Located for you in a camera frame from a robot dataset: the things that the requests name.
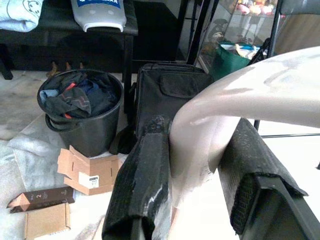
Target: black bag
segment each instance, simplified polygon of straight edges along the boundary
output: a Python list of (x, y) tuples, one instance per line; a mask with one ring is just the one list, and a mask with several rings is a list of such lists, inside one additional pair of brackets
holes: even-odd
[(129, 126), (118, 133), (109, 149), (129, 154), (146, 121), (156, 115), (173, 120), (177, 111), (214, 82), (209, 74), (192, 65), (148, 63), (137, 76), (135, 107)]

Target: white fabric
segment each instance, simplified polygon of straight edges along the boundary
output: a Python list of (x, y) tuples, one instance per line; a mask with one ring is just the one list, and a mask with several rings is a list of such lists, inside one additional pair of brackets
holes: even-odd
[(39, 22), (44, 0), (1, 0), (0, 29), (29, 32)]

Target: black bucket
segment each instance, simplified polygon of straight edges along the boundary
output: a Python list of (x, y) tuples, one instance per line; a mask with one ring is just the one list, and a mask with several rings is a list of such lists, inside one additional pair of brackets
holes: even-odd
[[(57, 74), (55, 77), (69, 75), (74, 72), (85, 72), (88, 77), (97, 74), (105, 74), (103, 71), (80, 69), (66, 71)], [(86, 157), (94, 157), (107, 151), (116, 135), (119, 109), (124, 89), (118, 79), (111, 74), (108, 74), (108, 77), (114, 86), (115, 94), (118, 97), (118, 103), (111, 110), (94, 117), (68, 119), (49, 112), (41, 101), (40, 91), (46, 89), (46, 85), (53, 78), (46, 80), (41, 85), (37, 93), (38, 104), (46, 113), (46, 125), (52, 131), (60, 134), (67, 148), (69, 148), (69, 145), (72, 145)]]

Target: brown product box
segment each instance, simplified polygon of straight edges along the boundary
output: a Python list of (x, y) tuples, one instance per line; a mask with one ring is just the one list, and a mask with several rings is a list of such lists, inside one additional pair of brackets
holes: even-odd
[(68, 203), (47, 207), (26, 213), (24, 239), (70, 230), (70, 209)]
[(121, 162), (116, 155), (89, 159), (72, 146), (61, 149), (58, 173), (66, 175), (64, 183), (86, 195), (112, 191)]
[(19, 194), (12, 199), (6, 208), (12, 208), (10, 213), (19, 213), (35, 209), (63, 204), (74, 203), (74, 190), (72, 187), (59, 187), (39, 191), (29, 191)]

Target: tiled floor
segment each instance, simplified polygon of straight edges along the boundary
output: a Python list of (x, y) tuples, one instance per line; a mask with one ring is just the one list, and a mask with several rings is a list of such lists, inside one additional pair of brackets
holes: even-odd
[[(45, 72), (14, 71), (14, 79), (0, 76), (0, 239), (22, 239), (24, 213), (8, 214), (10, 199), (23, 191), (63, 185), (57, 173), (57, 157), (63, 147), (60, 136), (50, 131), (36, 100)], [(126, 125), (122, 115), (119, 129)], [(261, 122), (261, 135), (316, 133), (319, 129), (289, 124)], [(269, 138), (265, 142), (287, 167), (299, 186), (309, 193), (305, 198), (320, 220), (320, 136)], [(49, 239), (92, 239), (105, 214), (110, 193), (85, 196), (77, 193), (71, 207), (70, 232), (52, 235)], [(170, 233), (171, 240), (239, 239), (230, 226), (227, 207), (218, 172), (211, 181), (195, 191), (181, 209)]]

